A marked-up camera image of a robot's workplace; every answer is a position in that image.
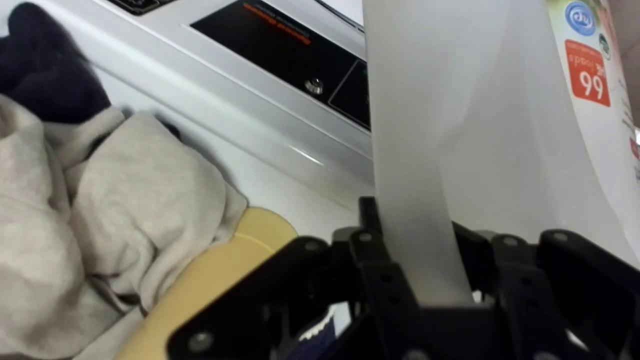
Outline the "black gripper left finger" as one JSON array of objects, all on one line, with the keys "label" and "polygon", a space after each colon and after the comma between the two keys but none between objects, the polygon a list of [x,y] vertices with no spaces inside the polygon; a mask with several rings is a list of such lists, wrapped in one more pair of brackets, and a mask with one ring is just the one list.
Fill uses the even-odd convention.
[{"label": "black gripper left finger", "polygon": [[168,360],[423,360],[421,307],[379,205],[330,244],[298,236],[171,334]]}]

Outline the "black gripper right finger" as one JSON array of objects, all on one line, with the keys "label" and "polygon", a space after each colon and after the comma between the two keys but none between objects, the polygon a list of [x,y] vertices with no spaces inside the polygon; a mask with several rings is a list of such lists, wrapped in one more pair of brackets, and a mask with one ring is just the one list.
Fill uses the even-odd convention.
[{"label": "black gripper right finger", "polygon": [[537,244],[455,227],[471,286],[493,299],[508,360],[640,360],[640,272],[571,230]]}]

